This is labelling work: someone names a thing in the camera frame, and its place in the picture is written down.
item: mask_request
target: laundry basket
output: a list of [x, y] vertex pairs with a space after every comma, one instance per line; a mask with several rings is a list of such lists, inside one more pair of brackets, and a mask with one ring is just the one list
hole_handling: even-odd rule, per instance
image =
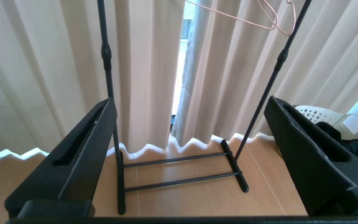
[[358, 115], [341, 114], [317, 106], [300, 105], [295, 107], [314, 124], [323, 121], [337, 129], [344, 140], [358, 139]]

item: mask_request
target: black cloth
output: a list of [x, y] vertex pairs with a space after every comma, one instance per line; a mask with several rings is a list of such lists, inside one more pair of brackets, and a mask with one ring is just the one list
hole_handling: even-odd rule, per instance
[[343, 140], [341, 133], [325, 122], [318, 122], [317, 127], [327, 133], [331, 138], [345, 147], [349, 152], [353, 153], [353, 155], [358, 156], [358, 139], [353, 140]]

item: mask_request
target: curtain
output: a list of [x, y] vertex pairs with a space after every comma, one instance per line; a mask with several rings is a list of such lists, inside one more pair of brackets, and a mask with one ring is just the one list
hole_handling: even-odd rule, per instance
[[[200, 4], [269, 26], [257, 1]], [[291, 7], [271, 1], [290, 30]], [[294, 1], [297, 13], [304, 1]], [[196, 8], [172, 129], [180, 145], [245, 133], [288, 37]], [[270, 95], [347, 113], [358, 100], [358, 1], [312, 1]], [[269, 131], [259, 114], [253, 134]]]
[[[165, 148], [184, 2], [105, 6], [119, 140]], [[50, 152], [107, 98], [100, 49], [96, 1], [0, 1], [0, 151]]]

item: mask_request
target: white plastic basket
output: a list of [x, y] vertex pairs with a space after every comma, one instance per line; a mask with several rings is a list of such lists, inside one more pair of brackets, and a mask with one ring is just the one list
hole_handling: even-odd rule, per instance
[[341, 114], [329, 109], [306, 105], [296, 106], [295, 109], [314, 124], [320, 121], [330, 124], [341, 133], [342, 139], [358, 139], [357, 114]]

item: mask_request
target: horizontal metal bar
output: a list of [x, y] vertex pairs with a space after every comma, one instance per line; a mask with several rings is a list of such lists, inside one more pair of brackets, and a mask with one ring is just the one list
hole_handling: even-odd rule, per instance
[[202, 156], [189, 156], [189, 157], [182, 157], [182, 158], [176, 158], [176, 159], [163, 159], [159, 161], [150, 161], [150, 162], [138, 162], [133, 164], [124, 164], [123, 168], [125, 167], [134, 167], [134, 166], [145, 166], [145, 165], [151, 165], [151, 164], [159, 164], [164, 162], [176, 162], [176, 161], [184, 161], [184, 160], [190, 160], [190, 159], [201, 159], [201, 158], [207, 158], [207, 157], [214, 157], [214, 156], [225, 156], [227, 155], [226, 152], [220, 152], [220, 153], [214, 153], [214, 154], [208, 154], [208, 155], [202, 155]]
[[238, 174], [239, 173], [237, 173], [237, 172], [228, 173], [228, 174], [218, 174], [218, 175], [210, 175], [210, 176], [206, 176], [206, 177], [196, 177], [196, 178], [185, 179], [185, 180], [169, 181], [169, 182], [159, 183], [159, 184], [149, 184], [149, 185], [143, 185], [143, 186], [137, 186], [137, 187], [128, 187], [128, 188], [125, 188], [125, 192], [130, 192], [130, 191], [134, 191], [134, 190], [150, 189], [150, 188], [155, 188], [155, 187], [164, 187], [164, 186], [175, 185], [175, 184], [184, 184], [184, 183], [190, 183], [190, 182], [194, 182], [194, 181], [209, 180], [209, 179], [215, 179], [215, 178], [220, 178], [220, 177], [229, 177], [229, 176], [238, 175]]

